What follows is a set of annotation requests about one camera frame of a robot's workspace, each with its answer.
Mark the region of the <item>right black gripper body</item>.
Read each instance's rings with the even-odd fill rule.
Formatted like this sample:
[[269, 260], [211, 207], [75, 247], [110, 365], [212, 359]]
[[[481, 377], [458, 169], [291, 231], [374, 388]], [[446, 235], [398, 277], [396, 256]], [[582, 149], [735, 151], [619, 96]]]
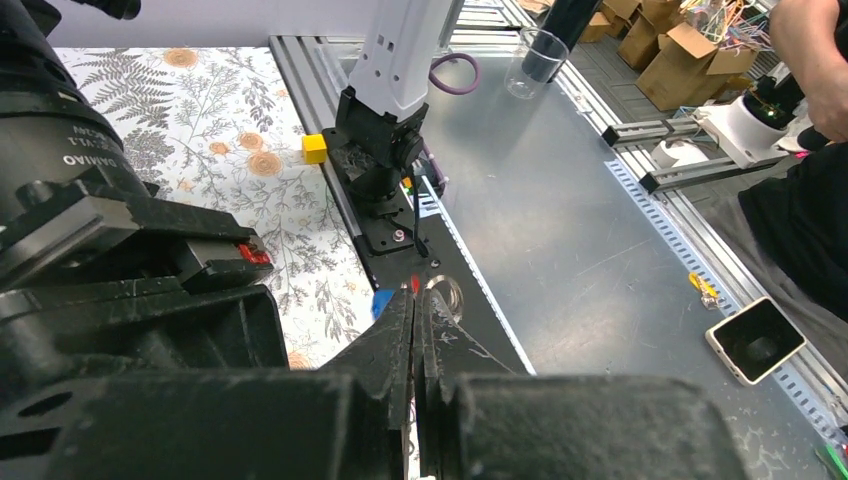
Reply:
[[19, 187], [1, 234], [1, 394], [156, 369], [284, 367], [271, 257], [229, 213], [98, 168]]

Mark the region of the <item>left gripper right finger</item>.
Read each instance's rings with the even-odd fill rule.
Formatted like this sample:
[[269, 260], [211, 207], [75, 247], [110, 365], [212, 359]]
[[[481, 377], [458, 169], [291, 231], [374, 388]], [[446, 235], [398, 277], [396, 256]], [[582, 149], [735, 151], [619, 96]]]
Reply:
[[720, 410], [653, 376], [511, 371], [423, 292], [414, 317], [423, 474], [439, 479], [744, 479]]

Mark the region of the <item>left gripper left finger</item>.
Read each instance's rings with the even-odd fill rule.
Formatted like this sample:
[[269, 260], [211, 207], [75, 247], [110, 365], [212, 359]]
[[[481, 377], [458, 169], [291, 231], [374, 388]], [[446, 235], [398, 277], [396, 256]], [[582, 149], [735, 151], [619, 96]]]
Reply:
[[315, 371], [66, 381], [1, 415], [5, 479], [402, 479], [415, 301]]

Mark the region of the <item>blue key tag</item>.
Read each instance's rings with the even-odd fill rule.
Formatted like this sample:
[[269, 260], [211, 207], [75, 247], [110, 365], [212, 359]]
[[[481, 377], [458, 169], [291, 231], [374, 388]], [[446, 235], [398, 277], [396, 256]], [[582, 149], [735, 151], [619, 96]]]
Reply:
[[371, 303], [371, 313], [377, 321], [395, 294], [394, 289], [378, 289], [374, 292]]

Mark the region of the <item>red key tag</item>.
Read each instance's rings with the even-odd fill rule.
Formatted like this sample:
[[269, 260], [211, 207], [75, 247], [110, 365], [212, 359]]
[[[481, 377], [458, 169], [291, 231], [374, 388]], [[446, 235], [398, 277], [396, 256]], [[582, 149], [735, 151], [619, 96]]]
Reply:
[[418, 294], [420, 292], [420, 277], [417, 274], [413, 274], [410, 277], [409, 285], [410, 285], [410, 290], [414, 294]]

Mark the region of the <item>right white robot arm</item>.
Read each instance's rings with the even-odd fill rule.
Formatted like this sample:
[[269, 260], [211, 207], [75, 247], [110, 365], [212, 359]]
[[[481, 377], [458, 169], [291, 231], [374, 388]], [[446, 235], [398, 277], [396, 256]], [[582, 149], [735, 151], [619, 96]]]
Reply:
[[[385, 1], [343, 90], [336, 126], [398, 175], [420, 152], [444, 1]], [[233, 216], [160, 199], [48, 44], [46, 1], [1, 5], [1, 287], [98, 287], [162, 278], [230, 290], [271, 262]]]

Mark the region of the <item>white robot base outside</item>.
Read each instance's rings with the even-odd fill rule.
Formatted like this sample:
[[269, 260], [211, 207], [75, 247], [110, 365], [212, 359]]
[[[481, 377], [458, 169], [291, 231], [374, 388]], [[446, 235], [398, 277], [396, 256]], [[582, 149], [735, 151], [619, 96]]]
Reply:
[[775, 92], [774, 79], [766, 76], [730, 103], [694, 109], [685, 117], [694, 131], [664, 136], [652, 150], [652, 159], [661, 168], [728, 160], [731, 166], [748, 170], [798, 152], [790, 129], [798, 101], [791, 99], [787, 107], [770, 102]]

